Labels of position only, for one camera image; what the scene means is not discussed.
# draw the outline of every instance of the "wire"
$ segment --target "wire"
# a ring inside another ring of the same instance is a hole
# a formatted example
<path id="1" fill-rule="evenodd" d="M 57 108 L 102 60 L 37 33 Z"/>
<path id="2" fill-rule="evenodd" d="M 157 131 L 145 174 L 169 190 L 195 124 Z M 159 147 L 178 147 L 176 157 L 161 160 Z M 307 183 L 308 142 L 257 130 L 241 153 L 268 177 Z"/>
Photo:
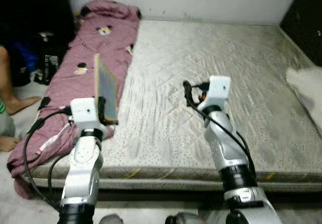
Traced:
<path id="1" fill-rule="evenodd" d="M 51 164 L 49 171 L 48 171 L 48 189 L 49 189 L 49 193 L 51 194 L 51 197 L 53 198 L 54 193 L 52 191 L 52 185 L 51 185 L 51 176 L 52 176 L 52 171 L 55 167 L 55 165 L 57 164 L 58 161 L 60 161 L 62 158 L 64 158 L 65 156 L 69 155 L 70 152 L 67 152 L 61 156 L 59 156 L 57 159 L 55 159 L 55 161 Z"/>
<path id="2" fill-rule="evenodd" d="M 244 137 L 243 137 L 243 136 L 242 136 L 238 131 L 236 131 L 236 133 L 237 133 L 237 135 L 240 137 L 241 141 L 243 142 L 243 144 L 244 144 L 244 146 L 245 146 L 245 148 L 246 148 L 247 152 L 248 152 L 249 154 L 251 154 L 251 153 L 250 153 L 250 149 L 248 148 L 248 145 L 247 145 L 246 140 L 244 139 Z"/>
<path id="3" fill-rule="evenodd" d="M 34 179 L 33 179 L 32 175 L 31 175 L 31 173 L 30 173 L 30 169 L 29 169 L 29 166 L 28 166 L 28 160 L 27 160 L 27 146 L 28 146 L 28 143 L 29 143 L 29 140 L 30 140 L 31 136 L 34 134 L 34 132 L 35 132 L 39 127 L 41 127 L 41 126 L 42 126 L 42 123 L 44 123 L 48 118 L 50 118 L 50 117 L 52 117 L 52 116 L 54 116 L 54 115 L 60 114 L 60 113 L 65 113 L 64 109 L 63 109 L 63 110 L 56 111 L 56 112 L 53 112 L 53 113 L 49 114 L 48 116 L 46 116 L 46 117 L 42 118 L 42 119 L 39 121 L 39 125 L 37 125 L 38 127 L 34 127 L 34 128 L 30 131 L 30 133 L 29 133 L 29 135 L 28 135 L 28 137 L 27 137 L 27 139 L 26 139 L 26 141 L 25 141 L 25 145 L 24 145 L 24 149 L 23 149 L 24 165 L 25 165 L 25 169 L 26 169 L 26 173 L 27 173 L 28 179 L 29 179 L 29 181 L 30 181 L 30 183 L 31 183 L 32 187 L 33 187 L 33 188 L 34 188 L 34 190 L 37 192 L 37 194 L 38 194 L 38 195 L 40 195 L 40 196 L 42 197 L 42 199 L 43 199 L 45 202 L 47 202 L 47 204 L 51 205 L 51 206 L 52 206 L 55 210 L 57 210 L 58 212 L 59 212 L 59 209 L 60 209 L 60 208 L 59 208 L 59 205 L 58 205 L 55 201 L 48 199 L 48 197 L 46 197 L 43 193 L 41 193 L 41 191 L 38 189 L 38 187 L 37 187 L 37 185 L 36 185 L 36 183 L 35 183 L 35 181 L 34 181 Z"/>
<path id="4" fill-rule="evenodd" d="M 250 168 L 251 171 L 254 175 L 254 178 L 256 178 L 256 170 L 255 170 L 255 166 L 254 166 L 254 162 L 252 160 L 251 154 L 249 152 L 249 148 L 248 145 L 245 141 L 245 139 L 241 136 L 240 133 L 237 132 L 237 135 L 241 138 L 241 140 L 243 141 L 243 144 L 245 146 L 243 146 L 241 144 L 241 142 L 234 136 L 232 135 L 226 128 L 224 128 L 219 122 L 213 120 L 211 117 L 209 117 L 207 114 L 203 113 L 202 111 L 200 111 L 192 102 L 190 99 L 187 98 L 187 103 L 190 105 L 190 107 L 192 107 L 192 109 L 194 109 L 196 112 L 198 112 L 200 115 L 202 115 L 204 118 L 207 118 L 209 121 L 212 121 L 214 124 L 216 124 L 218 127 L 220 127 L 229 137 L 231 137 L 238 145 L 239 147 L 244 151 L 244 153 L 246 154 L 248 161 L 250 162 Z"/>
<path id="5" fill-rule="evenodd" d="M 36 155 L 33 159 L 31 160 L 28 160 L 28 164 L 32 163 L 32 162 L 35 162 L 38 158 L 40 157 L 40 155 Z"/>

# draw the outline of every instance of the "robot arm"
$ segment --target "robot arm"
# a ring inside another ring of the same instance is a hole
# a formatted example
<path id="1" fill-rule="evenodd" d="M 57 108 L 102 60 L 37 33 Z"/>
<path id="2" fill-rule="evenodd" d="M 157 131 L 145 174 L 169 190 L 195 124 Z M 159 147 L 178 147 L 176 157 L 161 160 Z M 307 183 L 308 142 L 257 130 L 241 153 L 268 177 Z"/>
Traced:
<path id="1" fill-rule="evenodd" d="M 69 154 L 70 168 L 60 202 L 58 224 L 90 224 L 99 190 L 99 170 L 103 164 L 101 141 L 107 136 L 94 98 L 78 98 L 70 103 L 79 139 Z"/>
<path id="2" fill-rule="evenodd" d="M 225 113 L 230 78 L 211 76 L 209 82 L 195 86 L 185 81 L 184 87 L 187 106 L 205 121 L 204 136 L 223 181 L 225 204 L 230 209 L 226 223 L 281 223 L 264 191 L 257 186 L 247 145 L 241 145 L 243 139 Z M 193 87 L 203 91 L 199 103 L 193 102 Z"/>

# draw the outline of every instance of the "white cloth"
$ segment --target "white cloth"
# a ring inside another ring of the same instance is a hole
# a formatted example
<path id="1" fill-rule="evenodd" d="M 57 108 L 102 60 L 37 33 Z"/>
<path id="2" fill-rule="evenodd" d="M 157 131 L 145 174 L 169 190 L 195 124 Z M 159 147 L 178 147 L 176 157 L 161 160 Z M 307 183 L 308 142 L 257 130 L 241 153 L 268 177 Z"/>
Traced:
<path id="1" fill-rule="evenodd" d="M 0 113 L 0 136 L 10 136 L 15 135 L 15 125 L 14 120 L 7 114 Z"/>
<path id="2" fill-rule="evenodd" d="M 308 110 L 322 136 L 322 67 L 296 71 L 289 68 L 286 81 Z"/>

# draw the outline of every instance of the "mattress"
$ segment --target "mattress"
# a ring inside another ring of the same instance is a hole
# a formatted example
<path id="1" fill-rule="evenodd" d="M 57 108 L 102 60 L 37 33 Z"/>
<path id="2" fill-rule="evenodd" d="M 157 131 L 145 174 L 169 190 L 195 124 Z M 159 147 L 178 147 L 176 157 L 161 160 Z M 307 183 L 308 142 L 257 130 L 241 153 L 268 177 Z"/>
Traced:
<path id="1" fill-rule="evenodd" d="M 268 191 L 321 191 L 322 138 L 287 86 L 288 67 L 313 63 L 274 26 L 142 21 L 119 107 L 119 125 L 103 142 L 101 188 L 220 190 L 203 137 L 187 108 L 183 80 L 232 79 L 229 106 Z M 51 162 L 33 170 L 47 186 Z M 62 187 L 68 158 L 53 171 Z"/>

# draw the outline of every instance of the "pink blanket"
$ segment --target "pink blanket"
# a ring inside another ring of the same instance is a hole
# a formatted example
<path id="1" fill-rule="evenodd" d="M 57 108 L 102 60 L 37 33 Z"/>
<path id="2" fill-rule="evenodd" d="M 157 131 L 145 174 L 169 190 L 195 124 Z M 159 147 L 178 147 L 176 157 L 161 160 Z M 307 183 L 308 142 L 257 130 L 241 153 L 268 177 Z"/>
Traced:
<path id="1" fill-rule="evenodd" d="M 101 55 L 118 80 L 118 100 L 121 98 L 125 77 L 132 60 L 131 48 L 139 26 L 139 9 L 110 0 L 94 0 L 87 3 L 78 18 L 79 31 L 69 44 L 70 50 L 64 57 L 59 71 L 53 77 L 45 94 L 50 102 L 40 110 L 38 118 L 69 105 L 74 98 L 94 96 L 94 56 Z M 30 139 L 27 148 L 28 159 L 33 158 L 38 148 L 50 137 L 59 133 L 67 123 L 64 115 L 55 115 L 46 121 Z M 35 168 L 53 156 L 72 149 L 76 128 L 64 131 L 58 140 L 48 147 L 29 167 Z M 15 189 L 22 197 L 29 198 L 26 183 L 21 175 L 25 172 L 23 147 L 26 137 L 11 153 L 7 168 L 15 178 Z"/>

